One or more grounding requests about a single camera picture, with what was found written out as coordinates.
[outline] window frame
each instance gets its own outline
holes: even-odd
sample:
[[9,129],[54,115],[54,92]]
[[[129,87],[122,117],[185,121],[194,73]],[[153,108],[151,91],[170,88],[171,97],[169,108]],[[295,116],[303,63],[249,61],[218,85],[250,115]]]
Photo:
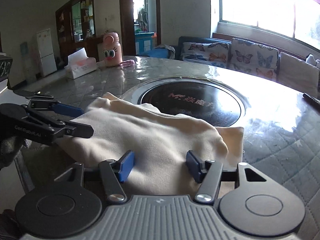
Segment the window frame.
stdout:
[[257,29],[257,30],[265,31],[265,32],[268,32],[268,33],[276,34],[278,36],[281,36],[281,37],[287,38],[289,40],[295,41],[295,42],[297,42],[297,43],[299,43],[301,45],[304,45],[305,47],[308,47],[308,48],[320,53],[320,49],[317,49],[316,47],[313,47],[312,45],[310,45],[308,43],[305,43],[304,41],[300,41],[300,40],[295,38],[295,31],[296,31],[296,5],[295,5],[295,2],[293,4],[293,35],[292,35],[292,37],[289,37],[289,36],[286,36],[286,35],[283,35],[281,33],[277,33],[277,32],[271,31],[271,30],[263,29],[263,28],[259,27],[259,21],[257,21],[257,26],[254,26],[254,25],[248,25],[248,24],[243,24],[243,23],[223,20],[222,19],[222,0],[219,0],[219,22],[241,25],[241,26],[245,26],[245,27],[249,27],[249,28],[254,28],[254,29]]

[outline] tissue box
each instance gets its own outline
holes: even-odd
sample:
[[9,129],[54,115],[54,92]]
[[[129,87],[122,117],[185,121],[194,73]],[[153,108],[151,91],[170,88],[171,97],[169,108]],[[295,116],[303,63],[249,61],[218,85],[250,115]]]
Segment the tissue box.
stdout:
[[65,67],[66,76],[76,79],[97,69],[94,57],[87,57],[84,48],[68,56],[68,65]]

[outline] door frame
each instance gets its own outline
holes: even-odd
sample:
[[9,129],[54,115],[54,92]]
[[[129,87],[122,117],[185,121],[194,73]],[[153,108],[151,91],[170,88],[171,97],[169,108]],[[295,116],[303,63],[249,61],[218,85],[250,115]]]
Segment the door frame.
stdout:
[[[125,56],[135,56],[135,36],[133,25],[133,2],[132,0],[119,0],[122,51]],[[157,24],[157,44],[161,44],[161,19],[160,0],[156,0],[156,24]]]

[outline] refrigerator door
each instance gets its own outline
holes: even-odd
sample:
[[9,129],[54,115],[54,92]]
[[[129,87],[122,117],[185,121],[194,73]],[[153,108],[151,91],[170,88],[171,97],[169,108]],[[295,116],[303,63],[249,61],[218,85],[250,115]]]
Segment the refrigerator door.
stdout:
[[50,29],[37,33],[38,49],[40,58],[53,54]]
[[50,54],[46,57],[41,58],[41,64],[42,64],[43,77],[57,71],[57,66],[56,66],[56,62],[54,60],[53,54]]

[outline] gray ribbed panel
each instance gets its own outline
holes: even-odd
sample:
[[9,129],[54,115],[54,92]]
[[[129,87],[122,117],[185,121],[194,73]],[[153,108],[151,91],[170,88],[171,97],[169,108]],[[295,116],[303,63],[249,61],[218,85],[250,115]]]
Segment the gray ribbed panel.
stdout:
[[[84,233],[69,240],[244,240],[219,220],[210,206],[188,196],[134,196],[120,206],[109,207]],[[285,240],[298,239],[290,235]],[[39,240],[25,235],[22,240]]]

